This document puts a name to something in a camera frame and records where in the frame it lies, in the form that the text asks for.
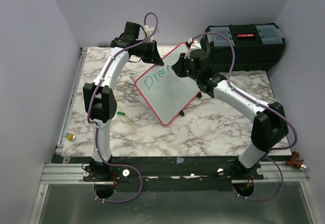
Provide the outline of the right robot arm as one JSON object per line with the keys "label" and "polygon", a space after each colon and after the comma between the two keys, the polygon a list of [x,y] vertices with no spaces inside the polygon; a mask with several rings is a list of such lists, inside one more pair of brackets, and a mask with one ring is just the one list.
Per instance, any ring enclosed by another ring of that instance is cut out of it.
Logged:
{"label": "right robot arm", "polygon": [[225,102],[252,123],[251,144],[233,166],[237,178],[251,175],[252,167],[288,134],[283,106],[278,102],[260,101],[233,87],[225,76],[212,71],[204,50],[181,53],[172,69],[178,77],[192,79],[201,92]]}

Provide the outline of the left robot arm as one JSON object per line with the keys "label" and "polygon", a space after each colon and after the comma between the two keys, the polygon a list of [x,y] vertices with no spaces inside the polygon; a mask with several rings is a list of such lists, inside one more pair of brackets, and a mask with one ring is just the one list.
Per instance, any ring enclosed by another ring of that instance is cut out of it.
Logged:
{"label": "left robot arm", "polygon": [[112,177],[115,165],[110,162],[110,125],[117,112],[117,102],[113,93],[115,82],[131,56],[143,62],[162,66],[153,35],[158,27],[141,26],[127,22],[124,32],[111,42],[109,57],[92,83],[83,86],[83,97],[87,121],[93,127],[93,153],[89,163],[89,174],[102,181]]}

